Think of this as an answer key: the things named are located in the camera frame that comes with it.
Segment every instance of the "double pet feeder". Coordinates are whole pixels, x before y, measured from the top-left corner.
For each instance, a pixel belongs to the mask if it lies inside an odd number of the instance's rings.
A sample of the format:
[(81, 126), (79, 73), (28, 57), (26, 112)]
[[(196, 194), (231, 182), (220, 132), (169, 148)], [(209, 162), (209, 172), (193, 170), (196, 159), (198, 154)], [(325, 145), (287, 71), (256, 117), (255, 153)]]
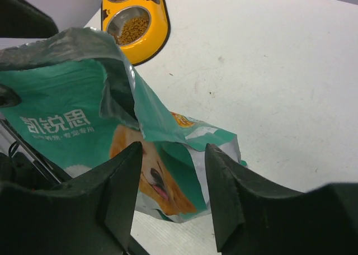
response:
[(103, 0), (101, 23), (134, 65), (154, 57), (170, 32), (165, 0)]

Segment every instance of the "dog mouth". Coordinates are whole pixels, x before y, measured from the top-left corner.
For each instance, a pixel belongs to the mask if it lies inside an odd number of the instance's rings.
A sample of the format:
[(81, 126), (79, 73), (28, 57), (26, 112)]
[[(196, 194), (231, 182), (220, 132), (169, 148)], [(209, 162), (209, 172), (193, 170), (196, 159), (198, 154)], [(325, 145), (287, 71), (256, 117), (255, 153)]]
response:
[(156, 171), (154, 168), (151, 168), (150, 169), (150, 174), (152, 175), (154, 181), (156, 182), (154, 185), (151, 185), (153, 187), (153, 189), (160, 196), (162, 196), (165, 200), (169, 201), (169, 195), (168, 195), (168, 193), (166, 191), (164, 181), (163, 181), (161, 175), (159, 174), (159, 172)]

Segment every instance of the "brown dog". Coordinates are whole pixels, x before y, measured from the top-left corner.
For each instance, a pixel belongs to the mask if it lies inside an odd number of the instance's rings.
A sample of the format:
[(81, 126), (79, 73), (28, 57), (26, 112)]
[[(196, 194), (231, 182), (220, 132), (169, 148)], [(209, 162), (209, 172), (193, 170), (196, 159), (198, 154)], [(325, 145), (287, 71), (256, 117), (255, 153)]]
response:
[(143, 139), (141, 132), (119, 125), (114, 132), (110, 158), (135, 141), (143, 145), (142, 173), (139, 190), (154, 199), (168, 215), (195, 213), (196, 208), (178, 187), (162, 162), (153, 143)]

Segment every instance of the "teal plastic bag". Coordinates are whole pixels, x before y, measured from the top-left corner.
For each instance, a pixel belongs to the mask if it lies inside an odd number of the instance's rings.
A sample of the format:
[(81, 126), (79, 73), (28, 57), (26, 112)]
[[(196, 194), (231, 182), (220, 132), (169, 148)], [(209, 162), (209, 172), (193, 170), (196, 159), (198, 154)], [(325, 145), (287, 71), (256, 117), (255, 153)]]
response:
[(207, 143), (240, 162), (235, 134), (168, 111), (101, 31), (69, 29), (0, 51), (0, 83), (22, 99), (1, 109), (9, 123), (72, 177), (141, 141), (136, 210), (159, 219), (210, 212)]

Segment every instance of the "pet food bag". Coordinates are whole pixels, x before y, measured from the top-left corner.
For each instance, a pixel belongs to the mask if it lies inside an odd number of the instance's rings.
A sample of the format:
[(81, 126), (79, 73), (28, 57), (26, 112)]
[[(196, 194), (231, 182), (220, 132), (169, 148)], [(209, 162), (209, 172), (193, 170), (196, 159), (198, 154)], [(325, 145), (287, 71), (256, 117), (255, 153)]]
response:
[(102, 31), (69, 29), (0, 51), (0, 84), (22, 100), (1, 109), (8, 122), (72, 177), (140, 141), (136, 210), (159, 219), (210, 212), (207, 143), (240, 162), (235, 134), (167, 110)]

